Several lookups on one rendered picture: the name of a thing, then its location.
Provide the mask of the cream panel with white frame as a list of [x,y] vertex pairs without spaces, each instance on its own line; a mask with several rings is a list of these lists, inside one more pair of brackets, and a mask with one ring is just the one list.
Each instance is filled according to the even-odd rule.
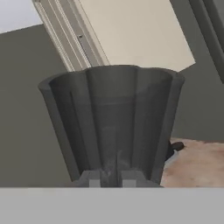
[[171,0],[32,0],[66,69],[195,63]]

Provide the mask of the dark grey fluted jug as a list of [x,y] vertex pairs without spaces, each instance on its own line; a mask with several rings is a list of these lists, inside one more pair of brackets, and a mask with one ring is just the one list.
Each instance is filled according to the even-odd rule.
[[101,187],[120,187],[121,171],[160,184],[185,82],[164,68],[95,66],[38,85],[70,179],[100,171]]

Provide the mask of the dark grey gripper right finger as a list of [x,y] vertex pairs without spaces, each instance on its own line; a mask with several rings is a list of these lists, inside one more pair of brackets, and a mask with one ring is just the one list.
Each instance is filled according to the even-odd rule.
[[121,171],[120,182],[124,188],[160,187],[160,184],[148,180],[141,171],[135,170]]

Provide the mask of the dark grey cupboard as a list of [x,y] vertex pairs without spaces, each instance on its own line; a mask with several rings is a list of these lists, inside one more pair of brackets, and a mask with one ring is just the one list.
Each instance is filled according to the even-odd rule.
[[188,0],[224,84],[224,0]]

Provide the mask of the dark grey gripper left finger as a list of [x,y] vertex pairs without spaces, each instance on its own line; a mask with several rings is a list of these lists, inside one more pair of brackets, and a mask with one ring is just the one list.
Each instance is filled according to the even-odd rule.
[[84,171],[78,180],[70,184],[71,187],[101,187],[100,171]]

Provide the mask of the black sink tap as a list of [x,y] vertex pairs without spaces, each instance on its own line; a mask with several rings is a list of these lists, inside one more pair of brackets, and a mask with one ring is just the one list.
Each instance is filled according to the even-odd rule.
[[165,160],[170,159],[176,151],[181,151],[184,148],[185,146],[182,142],[169,143]]

